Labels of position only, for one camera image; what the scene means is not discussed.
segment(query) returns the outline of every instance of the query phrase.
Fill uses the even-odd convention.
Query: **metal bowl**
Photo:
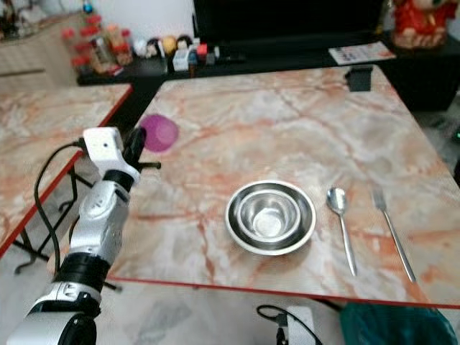
[[[249,236],[238,222],[239,212],[246,208],[244,205],[240,207],[242,201],[251,194],[267,190],[275,190],[288,195],[300,210],[298,227],[289,236],[279,241],[256,240]],[[246,218],[244,214],[246,213],[241,213],[241,221]],[[299,249],[310,239],[316,224],[316,212],[311,199],[298,187],[281,181],[265,180],[245,185],[233,194],[226,208],[225,222],[231,237],[246,250],[262,255],[283,255]]]
[[[275,189],[258,190],[244,197],[236,211],[239,228],[259,242],[280,242],[300,224],[300,209],[288,194]]]

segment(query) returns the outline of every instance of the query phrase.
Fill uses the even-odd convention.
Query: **metal fork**
[[[405,272],[408,274],[409,280],[411,282],[415,282],[415,275],[412,271],[412,267],[410,267],[408,258],[405,256],[403,246],[401,245],[400,239],[397,237],[395,227],[393,226],[390,216],[387,212],[387,204],[385,203],[385,197],[383,196],[383,190],[380,187],[376,187],[372,189],[372,199],[374,200],[374,205],[376,208],[381,210],[385,219],[387,220],[388,227],[390,228],[391,235],[393,235],[393,239],[395,240],[397,252],[400,255],[402,260],[402,264],[404,265]]]

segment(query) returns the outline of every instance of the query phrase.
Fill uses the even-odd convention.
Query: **floor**
[[[460,125],[460,102],[453,102],[443,113],[415,114],[426,136],[451,172],[460,158],[460,144],[449,138]],[[79,164],[77,171],[94,179],[94,170],[88,164]],[[68,180],[64,180],[48,199],[45,209],[58,216],[58,205],[68,198]],[[79,200],[87,188],[79,185]],[[60,227],[63,236],[77,208],[71,211],[68,221]],[[27,228],[31,240],[37,244],[46,236],[41,220],[35,216]],[[46,248],[51,253],[51,246]],[[27,255],[16,247],[10,247],[0,260],[0,344],[22,320],[35,298],[40,296],[50,274],[44,262],[37,261],[20,275],[14,268],[27,261]],[[325,344],[343,344],[339,315],[329,307],[305,298],[237,293],[229,291],[194,290],[190,287],[117,283],[121,292],[103,289],[101,308],[96,319],[97,344],[276,344],[277,327],[260,318],[255,308],[260,304],[274,304],[282,308],[303,305],[311,308],[313,326]],[[460,311],[442,310],[450,320],[457,336],[460,336]]]

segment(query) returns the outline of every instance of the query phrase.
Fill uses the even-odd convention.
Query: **red table trim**
[[[230,290],[241,293],[264,293],[268,295],[278,296],[290,296],[290,297],[301,297],[310,298],[312,300],[337,300],[341,302],[354,302],[354,303],[368,303],[368,304],[382,304],[382,305],[396,305],[403,307],[424,307],[424,308],[444,308],[444,309],[460,309],[460,305],[449,305],[449,304],[436,304],[436,303],[416,303],[416,302],[397,302],[392,300],[369,300],[359,298],[346,298],[341,296],[333,295],[314,295],[307,293],[288,293],[285,291],[271,291],[271,290],[260,290],[250,289],[246,287],[231,287],[225,285],[204,285],[204,284],[192,284],[188,282],[165,282],[163,280],[151,280],[151,279],[139,279],[139,278],[123,278],[123,277],[112,277],[108,276],[107,279],[119,281],[119,282],[137,282],[142,284],[151,285],[173,285],[181,286],[184,288],[203,288],[203,289],[214,289],[214,290]]]
[[[110,110],[110,112],[106,115],[106,117],[102,120],[102,122],[98,125],[98,127],[103,127],[109,122],[110,118],[115,114],[115,111],[124,103],[124,101],[128,98],[128,96],[132,92],[132,86],[129,86],[129,88],[126,90],[124,95],[116,102],[115,106]],[[45,202],[45,200],[50,196],[51,192],[58,186],[59,182],[63,179],[65,174],[69,172],[71,167],[75,164],[75,162],[78,160],[83,155],[81,151],[76,152],[69,162],[65,165],[65,167],[57,174],[57,176],[54,178],[54,180],[51,181],[50,185],[45,189],[45,192],[40,196],[40,201],[42,203]],[[9,248],[9,246],[12,245],[13,241],[16,239],[16,237],[21,233],[22,229],[29,223],[30,219],[34,216],[35,212],[37,211],[37,207],[35,204],[28,210],[22,221],[19,222],[19,224],[14,228],[13,232],[8,235],[8,237],[5,239],[3,244],[0,246],[0,258],[5,254],[6,250]]]

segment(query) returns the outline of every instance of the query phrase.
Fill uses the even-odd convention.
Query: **spoon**
[[[329,208],[337,213],[340,218],[340,225],[342,227],[342,233],[344,235],[344,245],[346,258],[348,260],[348,265],[350,266],[351,273],[353,276],[357,275],[357,264],[354,262],[353,249],[351,248],[350,236],[345,227],[344,214],[348,206],[346,201],[345,191],[340,188],[331,188],[328,190],[327,194],[327,204]]]

